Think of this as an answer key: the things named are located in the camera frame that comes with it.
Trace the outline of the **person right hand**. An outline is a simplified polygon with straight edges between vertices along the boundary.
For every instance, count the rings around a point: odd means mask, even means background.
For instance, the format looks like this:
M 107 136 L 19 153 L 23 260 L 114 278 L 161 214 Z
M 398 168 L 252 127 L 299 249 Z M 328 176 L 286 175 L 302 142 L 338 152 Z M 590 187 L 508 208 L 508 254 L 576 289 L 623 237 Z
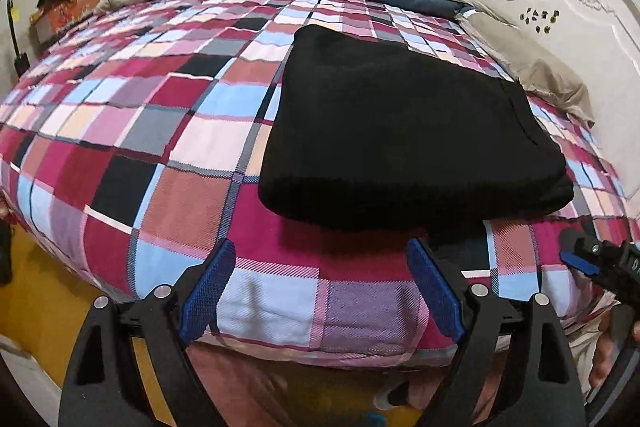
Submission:
M 592 369 L 589 374 L 589 384 L 597 388 L 611 373 L 613 367 L 614 341 L 611 338 L 611 312 L 608 310 L 602 314 L 599 323 L 600 336 L 596 344 L 596 351 L 592 358 Z

